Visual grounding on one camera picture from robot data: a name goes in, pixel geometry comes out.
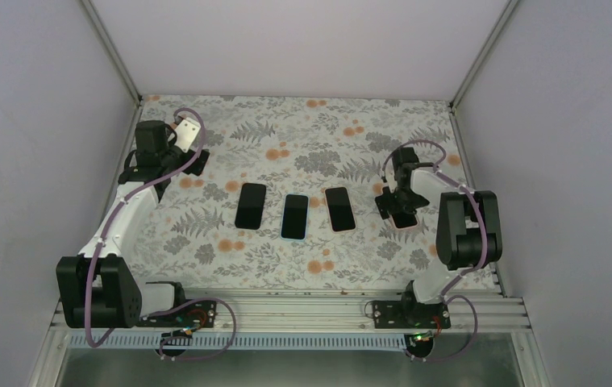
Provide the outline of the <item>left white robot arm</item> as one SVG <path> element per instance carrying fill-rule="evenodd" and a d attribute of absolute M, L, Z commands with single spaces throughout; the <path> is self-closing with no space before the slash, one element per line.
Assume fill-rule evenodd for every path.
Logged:
<path fill-rule="evenodd" d="M 135 279 L 126 259 L 149 215 L 178 173 L 200 174 L 209 157 L 205 128 L 192 118 L 171 127 L 158 120 L 135 127 L 132 150 L 118 178 L 114 202 L 98 230 L 75 256 L 56 266 L 66 324 L 71 328 L 129 328 L 156 313 L 167 326 L 182 324 L 188 304 L 181 285 Z"/>

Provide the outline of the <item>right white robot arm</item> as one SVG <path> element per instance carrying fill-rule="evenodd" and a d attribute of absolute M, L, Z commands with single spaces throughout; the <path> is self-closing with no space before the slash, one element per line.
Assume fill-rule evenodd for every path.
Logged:
<path fill-rule="evenodd" d="M 420 161 L 409 144 L 394 149 L 385 163 L 393 166 L 395 186 L 385 186 L 375 199 L 382 219 L 410 217 L 422 208 L 438 207 L 438 259 L 409 282 L 385 321 L 411 328 L 445 323 L 448 291 L 467 274 L 502 257 L 497 195 L 462 185 L 436 162 Z"/>

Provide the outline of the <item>phone in beige case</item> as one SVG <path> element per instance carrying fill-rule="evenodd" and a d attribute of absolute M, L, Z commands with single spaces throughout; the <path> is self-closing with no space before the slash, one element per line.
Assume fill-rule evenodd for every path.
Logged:
<path fill-rule="evenodd" d="M 352 231 L 356 228 L 355 215 L 345 187 L 325 189 L 325 199 L 334 232 Z"/>

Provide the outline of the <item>phone in black case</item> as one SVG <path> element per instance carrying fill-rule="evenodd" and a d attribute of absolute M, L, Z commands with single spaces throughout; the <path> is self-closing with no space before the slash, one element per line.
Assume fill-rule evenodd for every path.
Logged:
<path fill-rule="evenodd" d="M 235 213 L 235 226 L 244 230 L 259 230 L 262 223 L 267 187 L 257 183 L 242 185 Z"/>

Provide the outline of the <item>phone in light-blue case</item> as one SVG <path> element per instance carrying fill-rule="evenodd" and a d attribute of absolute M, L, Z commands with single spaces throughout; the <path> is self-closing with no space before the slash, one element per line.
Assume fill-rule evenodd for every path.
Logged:
<path fill-rule="evenodd" d="M 310 199 L 301 194 L 285 196 L 281 220 L 280 237 L 289 240 L 304 240 L 308 224 Z"/>

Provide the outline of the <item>floral patterned mat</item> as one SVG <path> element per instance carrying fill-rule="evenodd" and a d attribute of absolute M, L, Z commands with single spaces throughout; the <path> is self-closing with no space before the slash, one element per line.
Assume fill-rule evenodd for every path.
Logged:
<path fill-rule="evenodd" d="M 436 206 L 401 230 L 374 199 L 392 181 L 388 155 L 416 139 L 422 161 L 465 178 L 446 102 L 148 95 L 142 119 L 197 111 L 210 159 L 173 178 L 126 262 L 135 277 L 191 288 L 402 289 L 438 259 Z M 267 187 L 259 230 L 238 229 L 243 184 Z M 348 190 L 356 228 L 334 232 L 325 189 Z M 287 194 L 310 199 L 304 240 L 280 237 Z"/>

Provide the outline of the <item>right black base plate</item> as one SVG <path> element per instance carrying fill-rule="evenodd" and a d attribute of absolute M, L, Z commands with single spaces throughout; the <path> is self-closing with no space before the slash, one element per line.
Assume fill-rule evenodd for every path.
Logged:
<path fill-rule="evenodd" d="M 439 304 L 373 301 L 376 329 L 448 329 L 452 327 L 448 306 Z"/>

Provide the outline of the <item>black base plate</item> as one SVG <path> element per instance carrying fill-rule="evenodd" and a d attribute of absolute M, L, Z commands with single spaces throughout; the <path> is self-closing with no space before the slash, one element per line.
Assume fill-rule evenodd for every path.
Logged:
<path fill-rule="evenodd" d="M 448 329 L 452 327 L 448 306 L 439 304 L 373 301 L 376 329 Z"/>
<path fill-rule="evenodd" d="M 216 315 L 216 301 L 200 301 L 190 304 L 172 314 L 148 317 L 136 323 L 137 327 L 163 327 L 163 328 L 212 328 Z"/>

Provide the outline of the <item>aluminium rail frame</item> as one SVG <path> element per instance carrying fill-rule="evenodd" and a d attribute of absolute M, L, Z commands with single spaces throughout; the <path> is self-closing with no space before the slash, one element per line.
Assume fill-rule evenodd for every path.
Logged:
<path fill-rule="evenodd" d="M 210 296 L 227 303 L 218 307 L 214 328 L 232 329 L 234 312 L 241 333 L 371 333 L 369 317 L 374 300 L 397 300 L 398 289 L 186 289 L 190 298 Z M 497 292 L 462 290 L 448 307 L 451 327 L 444 332 L 477 330 L 480 333 L 511 333 L 531 330 L 530 319 L 520 298 L 505 298 Z"/>

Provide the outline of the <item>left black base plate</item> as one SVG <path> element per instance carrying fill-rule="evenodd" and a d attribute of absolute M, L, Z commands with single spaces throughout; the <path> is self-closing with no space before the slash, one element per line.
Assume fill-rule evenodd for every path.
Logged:
<path fill-rule="evenodd" d="M 212 328 L 216 315 L 216 301 L 200 301 L 190 304 L 172 314 L 148 317 L 136 323 L 137 327 L 163 327 L 163 328 Z"/>

